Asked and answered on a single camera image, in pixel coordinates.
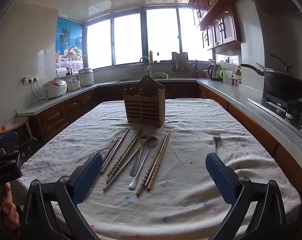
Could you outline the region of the left hand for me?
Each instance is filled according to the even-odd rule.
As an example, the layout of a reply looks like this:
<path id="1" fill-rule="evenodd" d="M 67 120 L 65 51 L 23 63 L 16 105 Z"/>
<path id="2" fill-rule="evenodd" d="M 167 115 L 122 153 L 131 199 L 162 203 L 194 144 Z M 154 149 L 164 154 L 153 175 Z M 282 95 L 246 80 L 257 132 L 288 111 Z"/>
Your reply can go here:
<path id="1" fill-rule="evenodd" d="M 5 226 L 10 227 L 12 230 L 16 230 L 20 227 L 20 218 L 16 210 L 16 205 L 13 203 L 11 184 L 10 182 L 3 184 L 5 189 L 5 197 L 0 203 L 0 213 L 3 212 L 3 222 Z"/>

